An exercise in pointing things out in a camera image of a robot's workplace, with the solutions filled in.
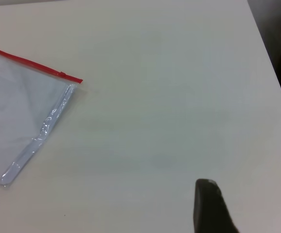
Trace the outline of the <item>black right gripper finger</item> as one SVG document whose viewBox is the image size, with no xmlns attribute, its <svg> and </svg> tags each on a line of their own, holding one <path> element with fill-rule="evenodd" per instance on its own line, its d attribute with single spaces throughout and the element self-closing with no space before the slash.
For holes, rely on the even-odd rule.
<svg viewBox="0 0 281 233">
<path fill-rule="evenodd" d="M 210 179 L 195 182 L 193 225 L 196 233 L 237 233 L 217 183 Z"/>
</svg>

